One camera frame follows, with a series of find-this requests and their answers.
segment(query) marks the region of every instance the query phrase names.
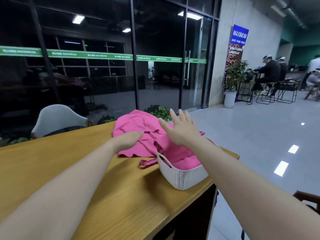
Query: chair backrest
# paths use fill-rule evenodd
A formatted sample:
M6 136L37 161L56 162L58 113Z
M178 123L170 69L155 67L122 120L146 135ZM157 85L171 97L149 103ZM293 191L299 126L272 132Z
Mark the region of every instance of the chair backrest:
M53 104L44 107L40 113L36 125L32 129L31 137L41 138L60 129L72 126L90 126L88 119L78 115L66 105Z

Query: right hand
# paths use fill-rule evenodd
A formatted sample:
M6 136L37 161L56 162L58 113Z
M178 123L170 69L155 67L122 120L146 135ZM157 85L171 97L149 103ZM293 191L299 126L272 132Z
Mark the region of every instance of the right hand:
M159 124L175 144L178 146L189 147L193 141L201 138L201 135L191 119L188 111L183 113L183 111L179 109L178 118L174 111L170 109L170 115L174 129L171 128L168 123L161 118L159 118Z

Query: pink towel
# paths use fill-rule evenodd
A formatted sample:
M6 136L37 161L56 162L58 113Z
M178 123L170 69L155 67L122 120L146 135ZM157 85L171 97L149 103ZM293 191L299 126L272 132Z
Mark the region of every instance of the pink towel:
M149 113L134 110L121 116L115 123L113 137L132 131L144 131L144 134L134 147L119 152L119 155L127 157L133 157L134 155L138 157L156 157L158 151L180 170L189 170L201 165L192 151L172 142L159 125L158 118ZM156 163L156 158L149 161L140 161L140 164L145 166Z

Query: table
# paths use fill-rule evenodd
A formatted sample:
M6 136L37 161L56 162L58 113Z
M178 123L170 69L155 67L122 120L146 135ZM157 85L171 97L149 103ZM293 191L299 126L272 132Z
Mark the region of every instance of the table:
M110 139L114 124L0 148L0 222L42 185ZM223 150L239 159L237 154ZM206 222L202 232L192 227L189 230L206 236L216 195L213 180L207 177L185 191L176 190L162 176L158 165L141 169L140 160L116 155L112 158L73 240L149 240L166 225L184 227L195 221Z

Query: fluorescent light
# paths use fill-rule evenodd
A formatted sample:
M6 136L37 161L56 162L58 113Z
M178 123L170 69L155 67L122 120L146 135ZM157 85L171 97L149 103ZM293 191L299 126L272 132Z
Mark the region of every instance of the fluorescent light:
M73 42L73 41L64 41L65 43L70 43L70 44L80 44L79 42Z
M184 12L182 11L181 13L178 14L179 16L184 16ZM193 14L191 12L188 12L187 15L186 15L187 18L191 18L191 19L195 19L195 20L199 20L199 19L202 19L202 16L199 16L199 15L196 15L196 14Z
M276 5L272 5L271 9L273 9L277 14L279 14L281 17L285 17L287 14L282 12L282 10L280 10L280 8L278 8Z
M297 152L298 148L299 148L298 145L292 145L288 152L295 154Z
M126 28L125 30L123 30L122 32L124 32L124 33L128 33L128 32L130 32L131 31L131 29L130 28Z
M85 19L85 16L82 15L76 15L73 19L74 24L81 24L81 22Z
M285 173L287 167L288 167L289 163L285 162L285 161L281 161L279 163L279 165L277 166L277 168L275 169L274 173L278 174L279 176L283 176L283 174Z

